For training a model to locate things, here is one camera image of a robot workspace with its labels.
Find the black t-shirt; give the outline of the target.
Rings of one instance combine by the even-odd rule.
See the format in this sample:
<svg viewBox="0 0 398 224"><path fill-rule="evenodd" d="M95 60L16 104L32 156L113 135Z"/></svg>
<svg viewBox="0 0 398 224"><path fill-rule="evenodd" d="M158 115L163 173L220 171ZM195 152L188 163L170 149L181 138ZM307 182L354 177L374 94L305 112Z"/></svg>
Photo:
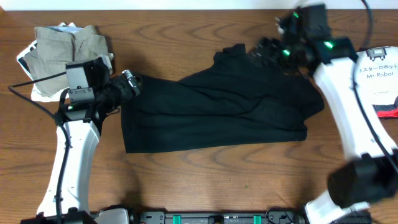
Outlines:
<svg viewBox="0 0 398 224"><path fill-rule="evenodd" d="M217 52L210 68L178 81L143 77L122 107L128 153L304 141L324 102L309 80L256 65L244 44Z"/></svg>

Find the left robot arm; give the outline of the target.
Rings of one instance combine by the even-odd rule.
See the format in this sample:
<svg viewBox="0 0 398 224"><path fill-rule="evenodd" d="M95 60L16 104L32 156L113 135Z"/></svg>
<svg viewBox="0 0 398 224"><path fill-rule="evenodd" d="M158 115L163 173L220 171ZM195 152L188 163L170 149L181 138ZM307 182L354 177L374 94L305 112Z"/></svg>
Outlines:
<svg viewBox="0 0 398 224"><path fill-rule="evenodd" d="M141 93L140 76L125 70L111 77L103 72L67 72L69 87L60 95L57 150L45 196L33 218L23 223L130 223L126 207L92 214L88 190L94 153L105 118Z"/></svg>

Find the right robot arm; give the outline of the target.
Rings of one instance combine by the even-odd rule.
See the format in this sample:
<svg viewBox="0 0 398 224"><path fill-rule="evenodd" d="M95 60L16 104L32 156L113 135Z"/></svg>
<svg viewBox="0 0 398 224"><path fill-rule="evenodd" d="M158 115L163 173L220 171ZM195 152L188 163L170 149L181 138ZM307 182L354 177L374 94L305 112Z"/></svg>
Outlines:
<svg viewBox="0 0 398 224"><path fill-rule="evenodd" d="M327 189L309 201L302 223L360 223L357 214L397 194L397 144L361 93L359 57L347 37L294 39L263 37L251 52L259 65L291 71L307 67L331 109L346 159L332 172Z"/></svg>

